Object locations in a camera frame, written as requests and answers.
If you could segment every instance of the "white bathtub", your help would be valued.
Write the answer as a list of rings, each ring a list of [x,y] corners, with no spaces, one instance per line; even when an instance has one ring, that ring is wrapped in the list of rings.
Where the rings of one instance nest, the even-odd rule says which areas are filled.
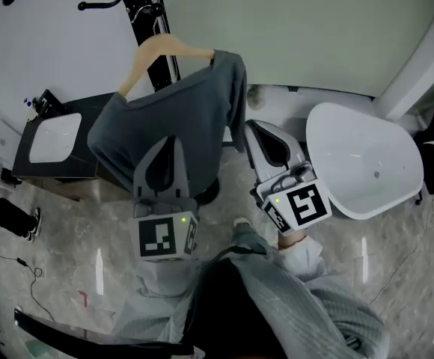
[[[344,215],[367,219],[420,191],[420,153],[397,124],[324,102],[312,109],[306,132],[315,173]]]

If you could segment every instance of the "white pillar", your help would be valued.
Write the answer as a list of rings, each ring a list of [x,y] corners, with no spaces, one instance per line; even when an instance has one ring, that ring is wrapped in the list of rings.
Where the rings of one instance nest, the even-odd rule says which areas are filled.
[[[383,95],[375,99],[377,113],[401,118],[434,83],[434,19],[406,65]]]

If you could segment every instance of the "shoe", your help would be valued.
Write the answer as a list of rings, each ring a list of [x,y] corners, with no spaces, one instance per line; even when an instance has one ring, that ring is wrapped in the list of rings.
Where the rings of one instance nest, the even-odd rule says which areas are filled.
[[[233,220],[233,228],[236,229],[240,224],[247,224],[251,227],[250,221],[246,217],[237,217]]]
[[[31,234],[33,236],[38,236],[40,234],[40,225],[42,223],[41,221],[43,220],[43,215],[42,212],[40,211],[40,207],[37,207],[34,210],[34,217],[36,218],[37,223],[36,223],[36,227],[33,230],[31,230]]]
[[[28,236],[25,236],[24,239],[29,242],[34,241],[34,234],[31,231],[28,231]]]

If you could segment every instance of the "sink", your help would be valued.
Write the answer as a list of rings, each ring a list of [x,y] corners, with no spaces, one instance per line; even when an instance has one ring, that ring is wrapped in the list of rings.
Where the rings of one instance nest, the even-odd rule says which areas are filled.
[[[80,113],[44,120],[37,128],[29,153],[34,164],[62,162],[70,156],[81,124]]]

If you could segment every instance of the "gray tile floor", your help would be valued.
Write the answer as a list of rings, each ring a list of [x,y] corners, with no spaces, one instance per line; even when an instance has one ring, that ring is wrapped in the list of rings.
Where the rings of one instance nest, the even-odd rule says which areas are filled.
[[[221,194],[201,209],[196,254],[213,257],[227,247],[231,222],[246,215],[270,242],[276,229],[248,195],[255,180],[246,155],[224,150]],[[23,184],[10,200],[23,209],[43,209],[43,229],[33,244],[0,229],[0,255],[20,257],[43,269],[34,295],[58,322],[109,332],[116,314],[137,287],[137,264],[126,220],[130,202],[75,203]],[[338,270],[356,293],[372,302],[391,332],[391,358],[434,357],[434,210],[426,196],[421,206],[400,204],[367,221],[330,218],[308,229],[323,244],[330,269]],[[367,246],[367,253],[362,245]],[[102,257],[103,295],[97,291]],[[364,273],[363,262],[368,262]],[[32,338],[13,323],[13,309],[46,314],[29,295],[32,276],[18,263],[0,259],[0,329],[9,358],[30,358]],[[87,294],[87,307],[83,292]],[[41,358],[65,357],[54,350]]]

